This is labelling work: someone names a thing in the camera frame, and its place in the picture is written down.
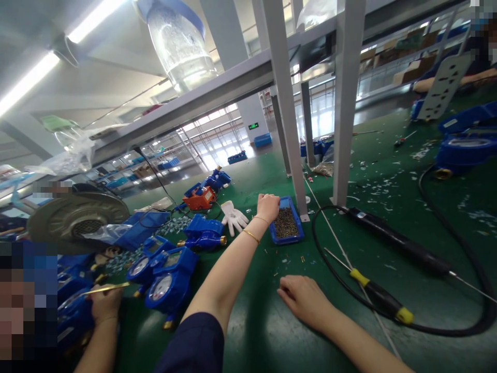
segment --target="white panel with holes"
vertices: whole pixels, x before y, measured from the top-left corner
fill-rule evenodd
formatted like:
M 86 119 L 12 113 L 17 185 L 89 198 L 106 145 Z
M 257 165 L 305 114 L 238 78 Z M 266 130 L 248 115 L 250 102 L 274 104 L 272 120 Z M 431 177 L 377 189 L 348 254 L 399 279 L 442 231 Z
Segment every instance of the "white panel with holes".
M 471 65 L 471 53 L 460 56 L 450 56 L 442 61 L 435 81 L 426 95 L 418 119 L 438 119 L 445 112 L 454 96 L 461 79 Z

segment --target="gold bracelet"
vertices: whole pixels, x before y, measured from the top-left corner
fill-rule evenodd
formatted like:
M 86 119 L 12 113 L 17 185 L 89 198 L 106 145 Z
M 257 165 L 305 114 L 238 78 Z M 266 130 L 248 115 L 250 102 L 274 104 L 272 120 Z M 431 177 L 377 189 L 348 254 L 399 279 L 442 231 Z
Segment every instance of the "gold bracelet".
M 256 236 L 254 236 L 252 233 L 250 233 L 249 231 L 247 231 L 246 229 L 243 230 L 245 233 L 251 235 L 256 241 L 257 241 L 257 244 L 259 245 L 260 244 L 260 241 L 257 239 Z
M 265 221 L 266 224 L 268 225 L 268 227 L 270 226 L 270 224 L 268 223 L 268 221 L 264 218 L 261 218 L 261 217 L 258 217 L 257 215 L 254 216 L 254 218 L 258 218 L 258 219 L 261 219 L 262 221 Z

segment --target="ceiling light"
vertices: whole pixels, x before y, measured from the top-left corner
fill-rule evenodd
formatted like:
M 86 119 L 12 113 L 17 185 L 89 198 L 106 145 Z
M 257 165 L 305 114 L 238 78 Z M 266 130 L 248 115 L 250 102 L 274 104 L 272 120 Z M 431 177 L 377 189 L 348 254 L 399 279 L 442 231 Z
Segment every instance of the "ceiling light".
M 100 25 L 105 18 L 114 13 L 125 0 L 104 0 L 68 35 L 68 38 L 78 44 Z
M 0 101 L 0 117 L 28 93 L 60 61 L 52 52 L 41 59 Z

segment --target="fan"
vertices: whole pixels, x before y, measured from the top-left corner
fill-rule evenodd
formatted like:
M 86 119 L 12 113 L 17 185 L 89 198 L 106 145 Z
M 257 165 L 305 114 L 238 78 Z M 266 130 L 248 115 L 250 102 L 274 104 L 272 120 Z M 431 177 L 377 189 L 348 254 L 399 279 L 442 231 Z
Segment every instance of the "fan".
M 54 198 L 39 207 L 27 222 L 32 242 L 54 244 L 57 254 L 82 255 L 108 247 L 84 238 L 107 224 L 121 224 L 129 218 L 126 204 L 104 193 L 82 192 Z

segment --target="ceiling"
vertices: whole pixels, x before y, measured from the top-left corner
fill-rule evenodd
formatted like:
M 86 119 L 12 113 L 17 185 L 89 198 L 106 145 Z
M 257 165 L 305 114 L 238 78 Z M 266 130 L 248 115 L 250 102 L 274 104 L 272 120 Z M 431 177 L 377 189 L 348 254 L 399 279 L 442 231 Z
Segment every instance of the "ceiling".
M 101 0 L 3 0 L 0 2 L 0 97 L 5 95 L 63 33 L 68 34 Z M 206 48 L 222 71 L 199 0 L 185 0 L 206 26 Z M 234 0 L 245 42 L 257 39 L 252 0 Z M 290 0 L 283 0 L 291 19 Z M 73 54 L 79 66 L 59 62 L 0 119 L 0 164 L 22 168 L 62 152 L 39 119 L 46 115 L 79 125 L 126 123 L 175 93 L 152 45 L 147 25 L 126 1 Z M 148 90 L 124 107 L 112 109 Z

